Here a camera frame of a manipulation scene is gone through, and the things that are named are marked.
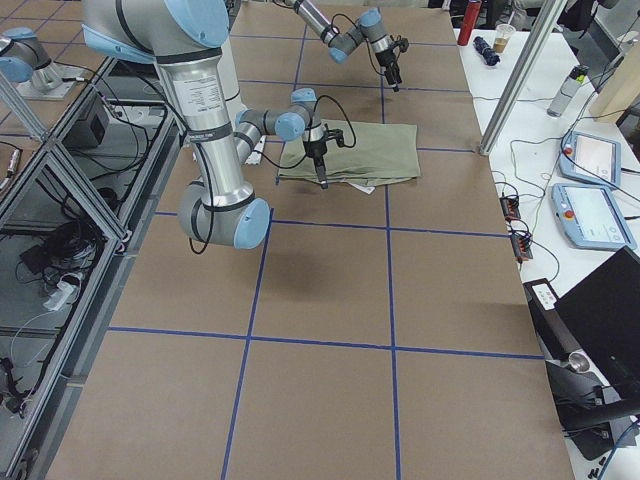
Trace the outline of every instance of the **red bottle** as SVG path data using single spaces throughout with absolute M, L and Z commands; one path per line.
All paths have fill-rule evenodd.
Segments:
M 478 15 L 480 15 L 481 6 L 482 0 L 469 0 L 467 11 L 465 12 L 464 19 L 462 20 L 460 35 L 458 35 L 458 45 L 464 46 L 469 43 L 471 31 L 475 28 Z

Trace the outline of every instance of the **blue cable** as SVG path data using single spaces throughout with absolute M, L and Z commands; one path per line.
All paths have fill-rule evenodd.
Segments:
M 616 450 L 622 443 L 622 440 L 624 440 L 624 437 L 626 437 L 629 434 L 629 432 L 631 432 L 631 430 L 633 430 L 637 426 L 640 426 L 640 419 L 633 422 L 631 425 L 627 427 L 627 429 L 624 432 L 622 432 L 622 435 L 620 435 L 620 438 L 618 438 L 618 441 L 615 443 L 615 445 L 611 449 L 611 453 L 609 454 L 609 457 L 607 457 L 607 461 L 604 462 L 604 465 L 602 466 L 602 470 L 600 471 L 600 475 L 598 475 L 597 480 L 602 480 L 604 478 L 604 472 L 607 471 L 607 467 L 609 466 L 609 462 L 611 462 L 611 459 L 613 458 L 613 454 L 616 453 Z

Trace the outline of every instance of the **brown table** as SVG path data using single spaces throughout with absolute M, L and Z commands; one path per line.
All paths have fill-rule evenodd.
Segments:
M 399 93 L 364 48 L 337 67 L 292 13 L 244 4 L 243 100 L 313 86 L 417 124 L 422 178 L 367 196 L 247 166 L 264 244 L 195 256 L 183 151 L 48 479 L 573 478 L 448 16 L 382 13 L 412 43 Z

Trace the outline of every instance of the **white desk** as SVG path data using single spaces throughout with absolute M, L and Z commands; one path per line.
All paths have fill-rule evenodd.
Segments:
M 475 38 L 476 35 L 482 36 L 489 44 L 493 43 L 494 32 L 492 31 L 474 31 L 471 39 Z M 482 57 L 475 51 L 473 41 L 470 41 L 466 47 L 459 48 L 469 87 L 474 98 L 486 97 L 493 99 L 502 94 L 527 40 L 527 36 L 528 33 L 516 33 L 507 45 L 504 54 L 501 55 L 501 62 L 496 67 L 489 67 L 484 63 Z M 519 98 L 539 99 L 555 96 L 571 68 L 578 63 L 562 35 L 559 33 L 552 34 Z M 578 117 L 580 110 L 593 91 L 591 84 L 580 88 L 576 97 L 560 118 L 553 118 L 547 115 L 546 109 L 550 104 L 550 100 L 518 102 L 511 113 L 507 126 L 502 131 L 495 148 L 491 152 L 492 169 L 503 173 L 506 181 L 518 188 L 520 194 L 532 193 L 540 195 L 542 192 L 539 189 L 527 185 L 515 177 L 509 148 L 510 142 L 512 140 L 536 142 L 550 137 L 561 137 Z M 474 99 L 476 115 L 483 132 L 497 103 L 497 100 Z M 590 116 L 588 109 L 584 115 Z M 615 123 L 598 123 L 594 120 L 585 119 L 578 123 L 575 130 L 620 142 L 622 144 L 622 165 L 634 170 L 640 168 L 638 161 Z M 559 147 L 559 140 L 549 140 L 541 145 L 515 143 L 514 151 L 518 176 L 543 187 L 547 183 L 548 177 L 546 174 L 548 173 L 552 173 L 549 185 L 560 182 L 574 183 L 572 180 L 560 176 L 557 169 L 552 172 L 558 157 Z M 494 175 L 496 181 L 503 180 L 500 174 Z M 623 174 L 621 188 L 633 195 L 640 195 L 640 176 Z M 501 185 L 498 186 L 498 191 L 502 191 Z M 506 188 L 506 193 L 511 193 L 508 187 Z M 620 192 L 615 192 L 614 196 L 625 216 L 640 214 L 640 203 Z M 532 197 L 520 199 L 521 215 L 531 228 L 535 224 L 535 212 L 539 203 L 540 200 Z M 629 226 L 636 240 L 640 240 L 640 221 L 631 221 Z M 580 280 L 595 270 L 613 253 L 579 250 L 571 246 L 555 218 L 549 188 L 542 200 L 537 228 L 535 228 L 534 232 L 534 240 L 551 250 L 560 261 L 560 273 L 553 282 L 553 287 L 560 296 L 564 295 Z M 535 245 L 532 247 L 532 253 L 534 259 L 525 262 L 520 272 L 522 281 L 553 277 L 556 270 L 553 258 Z M 577 479 L 586 478 L 592 468 L 598 467 L 597 461 L 587 462 L 570 440 L 567 441 L 567 448 L 569 449 L 574 474 Z M 605 480 L 637 480 L 638 472 L 640 472 L 640 447 L 620 449 L 616 452 L 616 458 L 607 468 Z

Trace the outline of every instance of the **person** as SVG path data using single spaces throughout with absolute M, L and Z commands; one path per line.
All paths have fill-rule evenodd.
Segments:
M 579 0 L 569 0 L 564 11 L 569 11 Z M 513 0 L 511 8 L 513 11 L 511 25 L 516 30 L 522 30 L 527 23 L 527 8 L 540 8 L 544 4 L 544 0 Z

